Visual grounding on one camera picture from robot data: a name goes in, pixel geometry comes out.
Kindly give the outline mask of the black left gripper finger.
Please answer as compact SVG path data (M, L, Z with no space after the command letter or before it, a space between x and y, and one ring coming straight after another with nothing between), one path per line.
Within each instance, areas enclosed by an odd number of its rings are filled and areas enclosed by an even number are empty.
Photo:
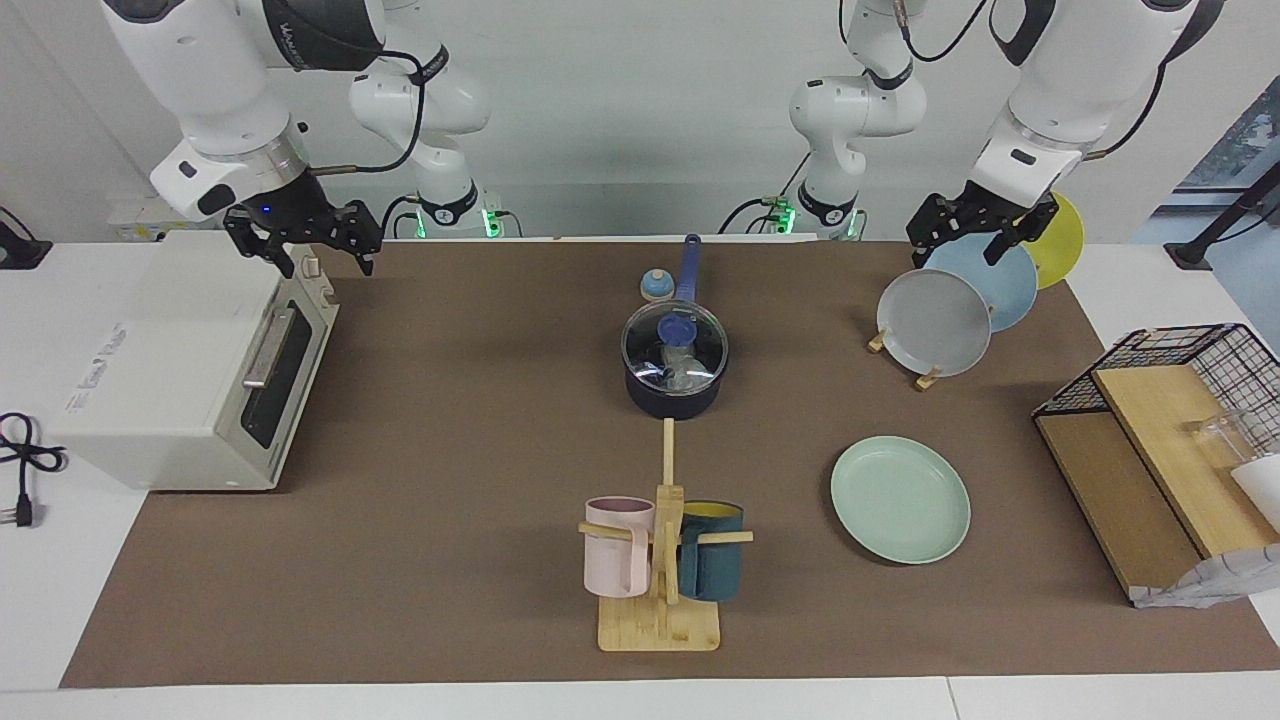
M911 245L911 263L922 269L941 246L969 233L965 195L947 199L931 193L908 222L908 241Z
M1010 249L1020 243L1036 242L1048 229L1059 210L1057 199L1042 199L1024 217L1002 222L986 247L987 265L996 266Z

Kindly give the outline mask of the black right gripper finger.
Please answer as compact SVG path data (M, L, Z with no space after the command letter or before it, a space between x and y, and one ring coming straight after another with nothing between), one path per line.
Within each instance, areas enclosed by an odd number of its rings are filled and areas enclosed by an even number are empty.
M383 228L364 201L332 208L317 222L317 228L321 243L351 255L364 275L374 274L375 258L383 247Z
M284 238L275 231L266 237L257 232L250 213L242 206L232 206L224 215L224 231L229 234L237 251L243 258L257 258L274 265L280 274L291 279L294 274L294 261L284 247Z

